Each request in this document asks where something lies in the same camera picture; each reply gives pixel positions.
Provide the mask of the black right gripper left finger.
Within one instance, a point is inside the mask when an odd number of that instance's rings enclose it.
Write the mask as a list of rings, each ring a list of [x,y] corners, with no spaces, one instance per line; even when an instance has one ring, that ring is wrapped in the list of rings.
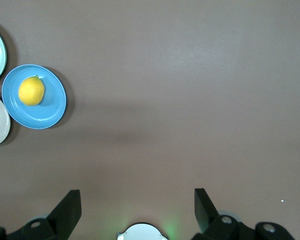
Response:
[[[70,190],[48,216],[33,219],[11,233],[0,227],[0,240],[67,240],[81,216],[80,190]]]

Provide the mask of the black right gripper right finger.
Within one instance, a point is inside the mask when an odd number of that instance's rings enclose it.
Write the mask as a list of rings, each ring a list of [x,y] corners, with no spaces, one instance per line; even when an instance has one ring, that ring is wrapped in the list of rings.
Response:
[[[283,226],[259,222],[255,228],[246,226],[229,214],[220,214],[204,188],[194,190],[194,213],[200,233],[194,240],[293,240]]]

